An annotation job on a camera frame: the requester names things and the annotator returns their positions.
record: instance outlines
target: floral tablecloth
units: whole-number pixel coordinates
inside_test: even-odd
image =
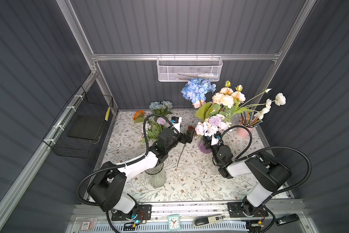
[[[195,126],[199,120],[195,110],[172,111],[175,116],[182,117],[181,132],[189,125]],[[139,142],[142,123],[133,123],[133,111],[120,111],[112,132],[103,163],[124,162],[145,152],[144,143]],[[224,136],[224,143],[237,156],[248,144],[248,139],[237,136],[235,131],[229,131]],[[183,144],[173,148],[164,161],[163,171],[167,174],[167,182],[160,188],[149,184],[148,174],[142,172],[129,180],[124,192],[132,195],[138,202],[169,202],[169,201],[210,201],[243,199],[256,185],[257,180],[252,173],[240,175],[233,179],[223,178],[218,167],[212,163],[212,154],[203,154],[198,148],[200,138],[194,136],[191,144],[186,144],[177,167]],[[258,133],[252,133],[252,144],[246,154],[263,148]],[[286,193],[280,193],[275,198],[288,198]]]

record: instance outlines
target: orange flower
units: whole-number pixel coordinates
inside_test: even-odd
[[[136,114],[134,114],[133,120],[136,120],[136,119],[139,118],[139,117],[143,117],[144,114],[145,114],[145,112],[142,111],[142,110],[137,111]]]

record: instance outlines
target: purple vase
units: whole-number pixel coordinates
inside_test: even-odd
[[[206,148],[205,143],[204,143],[204,137],[202,137],[199,140],[198,147],[199,147],[199,150],[204,154],[209,154],[212,152],[211,149]]]

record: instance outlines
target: mint green clock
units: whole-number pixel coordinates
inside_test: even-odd
[[[178,214],[168,216],[168,230],[181,230],[180,216]]]

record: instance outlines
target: pink cup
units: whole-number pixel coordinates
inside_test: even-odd
[[[255,127],[251,127],[251,128],[248,128],[248,130],[253,133],[254,132],[254,129]],[[242,137],[242,138],[247,138],[250,136],[250,134],[247,132],[247,130],[245,130],[244,128],[241,128],[241,127],[238,127],[237,128],[237,135],[239,137]]]

